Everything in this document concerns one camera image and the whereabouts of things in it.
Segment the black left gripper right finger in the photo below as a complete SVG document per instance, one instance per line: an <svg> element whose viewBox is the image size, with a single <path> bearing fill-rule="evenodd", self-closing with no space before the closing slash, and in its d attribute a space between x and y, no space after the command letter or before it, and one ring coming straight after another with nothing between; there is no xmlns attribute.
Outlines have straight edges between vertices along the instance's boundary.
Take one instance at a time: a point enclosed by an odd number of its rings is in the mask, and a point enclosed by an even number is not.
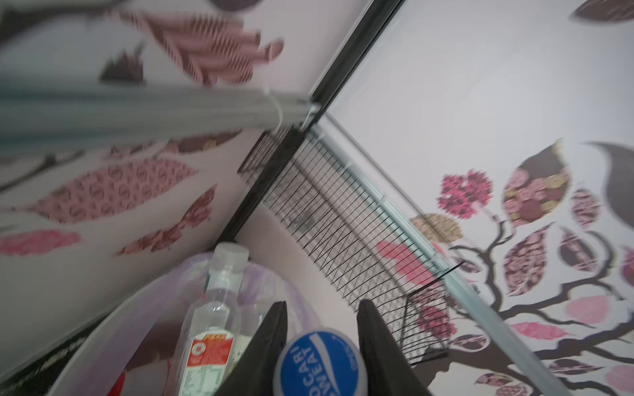
<svg viewBox="0 0 634 396"><path fill-rule="evenodd" d="M357 323L370 396L431 396L371 300L360 301Z"/></svg>

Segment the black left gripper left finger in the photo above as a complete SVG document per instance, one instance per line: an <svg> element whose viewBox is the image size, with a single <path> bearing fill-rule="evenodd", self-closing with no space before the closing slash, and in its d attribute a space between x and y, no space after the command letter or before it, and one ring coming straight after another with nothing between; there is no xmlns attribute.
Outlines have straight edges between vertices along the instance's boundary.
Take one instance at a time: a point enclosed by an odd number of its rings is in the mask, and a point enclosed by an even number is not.
<svg viewBox="0 0 634 396"><path fill-rule="evenodd" d="M273 396L277 360L287 343L287 303L276 302L215 396Z"/></svg>

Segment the clear bottle green red label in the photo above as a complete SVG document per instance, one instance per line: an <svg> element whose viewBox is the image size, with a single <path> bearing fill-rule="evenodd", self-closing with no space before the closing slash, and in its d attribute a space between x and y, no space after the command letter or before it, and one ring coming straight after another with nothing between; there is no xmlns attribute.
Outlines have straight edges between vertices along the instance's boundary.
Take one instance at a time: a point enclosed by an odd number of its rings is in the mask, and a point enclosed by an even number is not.
<svg viewBox="0 0 634 396"><path fill-rule="evenodd" d="M238 295L248 260L249 250L239 244L216 245L204 294L183 322L166 395L213 395L221 387L234 360L242 316Z"/></svg>

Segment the clear bottle blue label back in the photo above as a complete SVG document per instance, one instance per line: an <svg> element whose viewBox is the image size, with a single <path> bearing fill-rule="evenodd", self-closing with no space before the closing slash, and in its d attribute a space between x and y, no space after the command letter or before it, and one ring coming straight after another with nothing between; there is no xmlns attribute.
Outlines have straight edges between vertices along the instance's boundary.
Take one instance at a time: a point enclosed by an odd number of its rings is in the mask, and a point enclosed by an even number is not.
<svg viewBox="0 0 634 396"><path fill-rule="evenodd" d="M317 328L287 343L277 360L275 396L367 396L368 371L350 338Z"/></svg>

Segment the cream bin with pink liner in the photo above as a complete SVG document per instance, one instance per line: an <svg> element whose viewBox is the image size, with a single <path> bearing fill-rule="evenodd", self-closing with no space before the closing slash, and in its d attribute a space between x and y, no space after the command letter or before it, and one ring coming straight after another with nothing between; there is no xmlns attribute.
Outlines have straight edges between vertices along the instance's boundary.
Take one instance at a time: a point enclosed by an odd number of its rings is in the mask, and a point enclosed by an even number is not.
<svg viewBox="0 0 634 396"><path fill-rule="evenodd" d="M192 256L132 295L88 336L48 393L106 395L132 366L171 358L188 308L205 290L211 259L210 253ZM238 301L240 307L259 313L286 302L289 338L320 325L297 288L254 262L245 270Z"/></svg>

